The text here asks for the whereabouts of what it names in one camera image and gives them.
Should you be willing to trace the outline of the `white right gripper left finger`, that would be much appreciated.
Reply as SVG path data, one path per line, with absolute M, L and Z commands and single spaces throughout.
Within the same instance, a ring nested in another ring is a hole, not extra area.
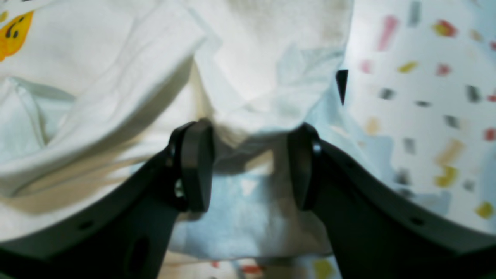
M 164 150 L 104 198 L 2 242 L 1 278 L 155 279 L 179 214 L 209 209 L 212 134 L 208 120 L 180 126 Z

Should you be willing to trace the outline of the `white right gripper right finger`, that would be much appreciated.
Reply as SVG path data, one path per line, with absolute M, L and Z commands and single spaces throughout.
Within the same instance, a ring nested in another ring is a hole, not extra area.
M 324 224 L 342 278 L 495 278 L 494 235 L 406 200 L 309 124 L 287 148 L 296 206 Z

